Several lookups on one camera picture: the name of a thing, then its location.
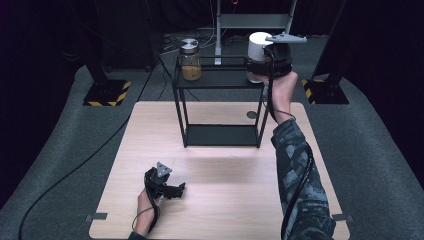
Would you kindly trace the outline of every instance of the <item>wooden table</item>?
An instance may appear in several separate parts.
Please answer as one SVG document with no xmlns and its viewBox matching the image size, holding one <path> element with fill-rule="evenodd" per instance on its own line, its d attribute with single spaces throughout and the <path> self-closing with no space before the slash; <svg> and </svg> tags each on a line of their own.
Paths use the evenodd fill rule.
<svg viewBox="0 0 424 240">
<path fill-rule="evenodd" d="M 193 123 L 251 124 L 246 116 L 256 102 L 188 102 Z M 311 145 L 331 214 L 341 209 L 306 112 L 292 103 L 292 113 Z M 280 239 L 283 214 L 279 201 L 275 149 L 276 127 L 268 118 L 262 145 L 256 147 L 184 148 L 174 102 L 135 105 L 97 213 L 92 238 L 126 239 L 136 215 L 144 173 L 160 161 L 172 168 L 168 185 L 186 182 L 181 199 L 166 200 L 151 239 Z M 335 239 L 348 239 L 345 221 L 338 221 Z"/>
</svg>

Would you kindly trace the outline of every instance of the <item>dark background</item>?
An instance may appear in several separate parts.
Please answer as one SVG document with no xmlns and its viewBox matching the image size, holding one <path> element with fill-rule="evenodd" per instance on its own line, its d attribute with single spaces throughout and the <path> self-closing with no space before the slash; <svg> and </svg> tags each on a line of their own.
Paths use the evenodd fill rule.
<svg viewBox="0 0 424 240">
<path fill-rule="evenodd" d="M 158 2 L 161 15 L 153 17 L 160 19 L 165 33 L 212 23 L 207 0 Z M 68 3 L 1 3 L 0 206 L 13 193 L 54 129 L 74 74 L 84 64 Z M 71 3 L 79 20 L 99 31 L 96 2 Z M 414 4 L 418 3 L 347 1 L 340 21 L 334 25 L 342 2 L 299 0 L 291 34 L 331 34 L 317 68 L 322 74 L 337 67 L 346 48 L 357 49 L 344 77 L 369 98 L 423 186 L 424 119 L 420 94 L 424 90 L 424 31 L 418 17 L 422 6 Z M 215 1 L 212 6 L 215 13 Z M 251 13 L 253 9 L 255 13 L 286 13 L 289 6 L 289 1 L 268 0 L 258 5 L 239 0 L 236 13 Z M 231 1 L 223 1 L 222 12 L 233 10 Z M 101 59 L 102 40 L 88 31 L 86 36 Z"/>
</svg>

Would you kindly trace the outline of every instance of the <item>glass jar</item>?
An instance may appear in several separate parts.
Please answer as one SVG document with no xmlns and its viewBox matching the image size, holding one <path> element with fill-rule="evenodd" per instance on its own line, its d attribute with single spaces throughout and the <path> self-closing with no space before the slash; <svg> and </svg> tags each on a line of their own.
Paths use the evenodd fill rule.
<svg viewBox="0 0 424 240">
<path fill-rule="evenodd" d="M 180 65 L 184 79 L 193 81 L 198 80 L 202 76 L 199 42 L 196 39 L 188 38 L 182 40 L 180 46 Z"/>
</svg>

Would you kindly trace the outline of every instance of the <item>jar lid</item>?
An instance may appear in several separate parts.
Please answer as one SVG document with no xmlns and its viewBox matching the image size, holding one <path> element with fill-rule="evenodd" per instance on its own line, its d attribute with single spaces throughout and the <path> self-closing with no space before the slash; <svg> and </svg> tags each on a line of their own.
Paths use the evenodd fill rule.
<svg viewBox="0 0 424 240">
<path fill-rule="evenodd" d="M 199 52 L 199 42 L 193 38 L 187 38 L 181 41 L 180 52 L 184 54 L 193 54 Z"/>
</svg>

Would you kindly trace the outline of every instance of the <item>gray floor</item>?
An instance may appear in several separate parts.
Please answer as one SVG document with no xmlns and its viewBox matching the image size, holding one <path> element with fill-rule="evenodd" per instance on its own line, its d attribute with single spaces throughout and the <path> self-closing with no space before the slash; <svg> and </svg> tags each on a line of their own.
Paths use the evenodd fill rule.
<svg viewBox="0 0 424 240">
<path fill-rule="evenodd" d="M 325 38 L 292 45 L 300 79 L 312 75 Z M 213 46 L 202 49 L 212 54 Z M 223 54 L 245 54 L 246 40 L 223 47 Z M 167 68 L 175 52 L 161 56 Z M 84 107 L 92 79 L 85 67 L 76 76 L 62 116 L 19 187 L 0 211 L 0 239 L 17 239 L 28 208 L 49 187 L 79 167 L 104 144 L 141 101 L 171 101 L 170 79 L 159 63 L 149 78 L 144 70 L 120 70 L 110 79 L 132 82 L 119 107 Z M 349 81 L 341 87 L 349 105 L 310 105 L 300 81 L 293 101 L 304 104 L 342 211 L 351 215 L 351 239 L 423 239 L 424 193 L 367 98 Z M 256 101 L 250 91 L 192 91 L 200 101 Z M 29 212 L 23 239 L 90 239 L 86 216 L 96 211 L 123 130 L 97 154 L 51 189 Z"/>
</svg>

